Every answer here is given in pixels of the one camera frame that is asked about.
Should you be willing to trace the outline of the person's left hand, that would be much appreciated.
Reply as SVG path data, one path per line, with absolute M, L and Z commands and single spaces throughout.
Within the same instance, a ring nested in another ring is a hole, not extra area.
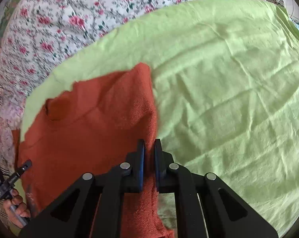
M 17 227 L 23 228 L 23 224 L 18 219 L 17 215 L 21 218 L 30 218 L 30 210 L 23 202 L 23 197 L 19 195 L 18 190 L 12 189 L 11 195 L 12 199 L 4 200 L 3 208 L 7 214 L 8 220 Z

